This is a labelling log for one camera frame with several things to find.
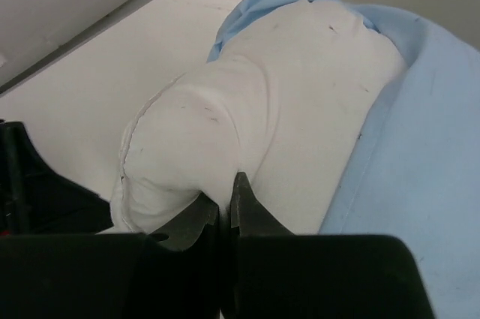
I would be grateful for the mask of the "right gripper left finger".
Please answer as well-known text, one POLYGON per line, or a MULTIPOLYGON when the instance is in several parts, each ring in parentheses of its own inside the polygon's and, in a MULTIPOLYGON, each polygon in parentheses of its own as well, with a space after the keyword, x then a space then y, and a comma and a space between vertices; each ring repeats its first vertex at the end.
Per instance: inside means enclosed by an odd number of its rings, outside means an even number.
POLYGON ((166 318, 218 318, 218 205, 204 194, 149 235, 166 318))

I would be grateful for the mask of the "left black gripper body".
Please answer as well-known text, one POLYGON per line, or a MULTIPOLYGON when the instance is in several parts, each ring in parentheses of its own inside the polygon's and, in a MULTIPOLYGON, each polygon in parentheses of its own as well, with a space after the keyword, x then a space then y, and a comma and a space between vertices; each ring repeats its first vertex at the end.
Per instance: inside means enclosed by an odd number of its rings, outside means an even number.
POLYGON ((110 205, 57 174, 22 122, 1 121, 1 234, 99 233, 112 227, 110 205))

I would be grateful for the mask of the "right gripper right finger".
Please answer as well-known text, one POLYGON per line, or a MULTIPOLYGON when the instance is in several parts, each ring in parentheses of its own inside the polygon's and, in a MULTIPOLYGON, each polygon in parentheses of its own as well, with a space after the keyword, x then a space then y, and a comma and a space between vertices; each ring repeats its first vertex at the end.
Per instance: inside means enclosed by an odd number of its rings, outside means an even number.
POLYGON ((220 301, 225 318, 244 318, 247 297, 261 288, 271 275, 265 273, 266 259, 274 238, 292 236, 267 208, 258 201, 248 175, 236 174, 229 203, 224 254, 227 259, 223 277, 226 288, 220 301))

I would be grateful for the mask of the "white pillow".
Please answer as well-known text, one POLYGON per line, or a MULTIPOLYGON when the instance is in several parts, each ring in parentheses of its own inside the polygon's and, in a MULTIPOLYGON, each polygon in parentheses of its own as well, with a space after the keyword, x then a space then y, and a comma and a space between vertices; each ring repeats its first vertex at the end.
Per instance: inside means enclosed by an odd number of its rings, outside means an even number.
POLYGON ((369 109, 405 68, 386 36, 338 2, 298 0, 254 20, 132 121, 114 230, 151 233, 199 194, 226 221, 243 172, 284 227, 316 233, 369 109))

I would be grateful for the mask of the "light blue pillowcase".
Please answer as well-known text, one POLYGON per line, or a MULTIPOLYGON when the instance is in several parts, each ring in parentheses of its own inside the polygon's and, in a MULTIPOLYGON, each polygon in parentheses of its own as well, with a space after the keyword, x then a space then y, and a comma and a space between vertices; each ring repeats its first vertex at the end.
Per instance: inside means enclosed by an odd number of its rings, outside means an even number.
MULTIPOLYGON (((208 61, 297 1, 240 2, 208 61)), ((269 245, 271 277, 244 318, 477 318, 479 52, 408 11, 331 1, 386 36, 406 68, 369 109, 319 230, 269 245)))

